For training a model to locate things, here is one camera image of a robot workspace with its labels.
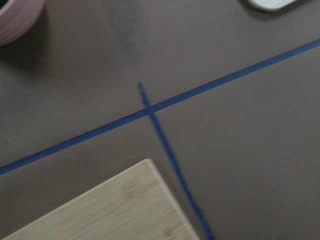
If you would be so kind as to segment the bamboo cutting board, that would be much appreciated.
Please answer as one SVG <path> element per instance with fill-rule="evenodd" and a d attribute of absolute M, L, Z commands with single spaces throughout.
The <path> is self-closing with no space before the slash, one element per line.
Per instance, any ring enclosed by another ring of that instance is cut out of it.
<path fill-rule="evenodd" d="M 28 166 L 0 179 L 3 240 L 197 240 L 155 164 L 107 180 L 84 168 Z"/>

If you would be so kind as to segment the cream bear tray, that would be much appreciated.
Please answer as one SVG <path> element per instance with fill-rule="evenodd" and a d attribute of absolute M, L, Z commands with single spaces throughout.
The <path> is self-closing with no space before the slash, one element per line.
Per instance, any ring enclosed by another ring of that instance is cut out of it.
<path fill-rule="evenodd" d="M 252 7 L 263 12 L 275 12 L 296 1 L 297 0 L 247 0 Z"/>

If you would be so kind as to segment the pink bowl with ice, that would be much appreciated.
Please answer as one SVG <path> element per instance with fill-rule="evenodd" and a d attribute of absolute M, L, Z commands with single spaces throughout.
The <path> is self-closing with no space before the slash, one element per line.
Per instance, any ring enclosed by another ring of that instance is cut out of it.
<path fill-rule="evenodd" d="M 0 46 L 23 36 L 35 24 L 45 0 L 6 0 L 0 7 Z"/>

